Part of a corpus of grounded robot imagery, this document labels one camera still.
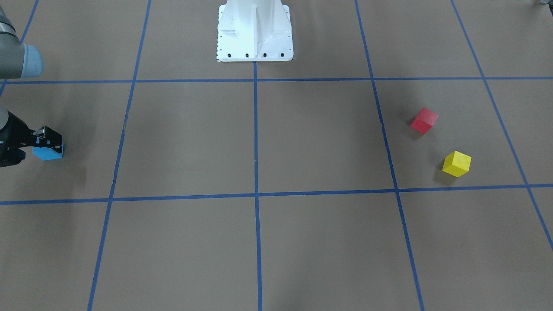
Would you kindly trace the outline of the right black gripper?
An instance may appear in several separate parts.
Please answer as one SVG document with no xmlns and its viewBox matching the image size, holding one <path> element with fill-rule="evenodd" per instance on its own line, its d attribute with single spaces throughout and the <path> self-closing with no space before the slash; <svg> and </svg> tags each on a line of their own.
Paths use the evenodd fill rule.
<svg viewBox="0 0 553 311">
<path fill-rule="evenodd" d="M 43 126 L 38 131 L 30 129 L 25 122 L 9 111 L 2 111 L 0 117 L 0 167 L 19 165 L 26 158 L 24 147 L 35 146 L 63 149 L 63 136 Z"/>
</svg>

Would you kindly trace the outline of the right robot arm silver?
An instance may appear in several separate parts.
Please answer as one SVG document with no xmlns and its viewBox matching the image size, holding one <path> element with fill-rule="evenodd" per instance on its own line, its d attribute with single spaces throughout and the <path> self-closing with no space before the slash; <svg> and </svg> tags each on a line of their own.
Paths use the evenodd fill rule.
<svg viewBox="0 0 553 311">
<path fill-rule="evenodd" d="M 0 10 L 0 77 L 1 79 L 28 79 L 39 77 L 44 71 L 43 57 L 33 45 L 20 41 L 16 28 Z M 0 165 L 2 168 L 19 165 L 26 158 L 23 148 L 32 147 L 33 154 L 43 161 L 63 158 L 63 136 L 43 126 L 29 128 L 23 120 L 6 108 L 0 109 Z"/>
</svg>

